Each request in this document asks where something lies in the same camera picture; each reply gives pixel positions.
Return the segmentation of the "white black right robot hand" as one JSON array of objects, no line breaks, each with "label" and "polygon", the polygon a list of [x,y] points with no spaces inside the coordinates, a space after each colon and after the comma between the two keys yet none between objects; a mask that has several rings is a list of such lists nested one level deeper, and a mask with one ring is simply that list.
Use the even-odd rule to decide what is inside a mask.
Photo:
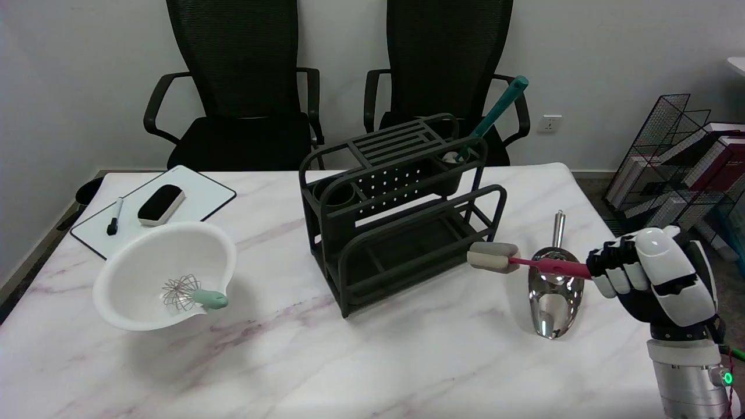
[{"label": "white black right robot hand", "polygon": [[680,228],[644,228],[618,237],[586,258],[599,292],[620,301],[656,340],[723,342],[718,291],[703,245]]}]

